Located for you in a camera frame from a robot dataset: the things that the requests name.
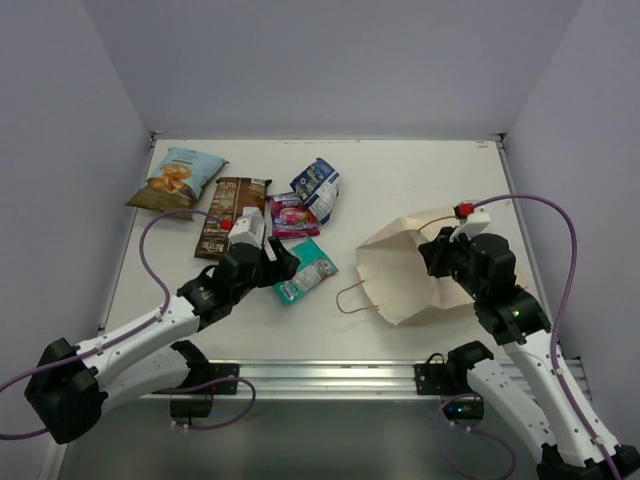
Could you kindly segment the green mint candy pack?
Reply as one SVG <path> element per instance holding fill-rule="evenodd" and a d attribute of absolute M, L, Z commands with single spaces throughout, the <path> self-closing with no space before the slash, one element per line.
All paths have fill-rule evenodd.
<path fill-rule="evenodd" d="M 306 238 L 296 245 L 292 253 L 300 260 L 295 275 L 274 286 L 275 293 L 285 305 L 296 303 L 324 280 L 338 273 L 337 266 L 312 238 Z"/>

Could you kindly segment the purple berry candy bag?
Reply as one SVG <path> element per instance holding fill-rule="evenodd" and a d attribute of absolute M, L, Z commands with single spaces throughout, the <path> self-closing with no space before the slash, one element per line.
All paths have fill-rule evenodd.
<path fill-rule="evenodd" d="M 279 239 L 299 239 L 320 235 L 320 224 L 294 193 L 269 196 L 272 234 Z"/>

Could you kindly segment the brown paper bag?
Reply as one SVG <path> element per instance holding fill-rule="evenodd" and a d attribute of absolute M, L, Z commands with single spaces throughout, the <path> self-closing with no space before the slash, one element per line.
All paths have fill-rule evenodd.
<path fill-rule="evenodd" d="M 427 273 L 418 246 L 433 240 L 443 227 L 457 227 L 454 207 L 445 205 L 401 216 L 373 234 L 355 250 L 356 270 L 369 304 L 343 314 L 372 310 L 393 326 L 429 323 L 449 313 L 471 313 L 472 298 L 452 278 L 437 279 Z"/>

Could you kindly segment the navy kettle chips bag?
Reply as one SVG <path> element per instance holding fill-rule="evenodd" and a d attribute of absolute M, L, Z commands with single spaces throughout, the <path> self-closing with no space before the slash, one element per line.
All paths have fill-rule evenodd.
<path fill-rule="evenodd" d="M 290 187 L 315 219 L 324 225 L 339 196 L 340 180 L 339 172 L 318 157 L 290 182 Z"/>

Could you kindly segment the brown chocolate snack bag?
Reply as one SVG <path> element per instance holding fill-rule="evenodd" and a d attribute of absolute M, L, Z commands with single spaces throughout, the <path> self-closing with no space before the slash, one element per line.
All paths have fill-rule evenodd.
<path fill-rule="evenodd" d="M 194 257 L 219 260 L 229 248 L 228 234 L 246 208 L 265 214 L 271 179 L 221 177 L 209 206 L 208 216 L 195 247 Z"/>

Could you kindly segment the gold blue crisps bag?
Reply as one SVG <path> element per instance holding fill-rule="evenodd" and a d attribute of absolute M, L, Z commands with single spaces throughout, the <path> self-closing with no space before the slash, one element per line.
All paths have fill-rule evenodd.
<path fill-rule="evenodd" d="M 191 210 L 227 164 L 216 155 L 172 147 L 125 205 L 157 212 L 182 210 L 176 217 L 192 220 Z"/>

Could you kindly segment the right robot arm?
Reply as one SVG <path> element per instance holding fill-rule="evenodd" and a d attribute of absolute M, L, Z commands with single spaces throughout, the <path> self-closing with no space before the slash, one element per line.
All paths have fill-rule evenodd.
<path fill-rule="evenodd" d="M 516 258 L 496 234 L 456 236 L 444 227 L 419 245 L 429 275 L 452 278 L 474 301 L 481 326 L 503 348 L 531 392 L 525 394 L 479 341 L 451 351 L 445 379 L 472 390 L 526 444 L 541 479 L 626 479 L 639 452 L 621 444 L 594 412 L 552 339 L 541 305 L 517 282 Z"/>

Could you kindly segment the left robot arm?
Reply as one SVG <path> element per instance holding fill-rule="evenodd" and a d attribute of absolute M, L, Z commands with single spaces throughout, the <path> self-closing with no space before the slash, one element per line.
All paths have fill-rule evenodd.
<path fill-rule="evenodd" d="M 93 428 L 109 409 L 148 393 L 201 390 L 204 355 L 188 337 L 229 316 L 252 290 L 290 280 L 299 259 L 274 237 L 264 248 L 239 243 L 167 301 L 105 335 L 43 351 L 24 395 L 58 444 Z"/>

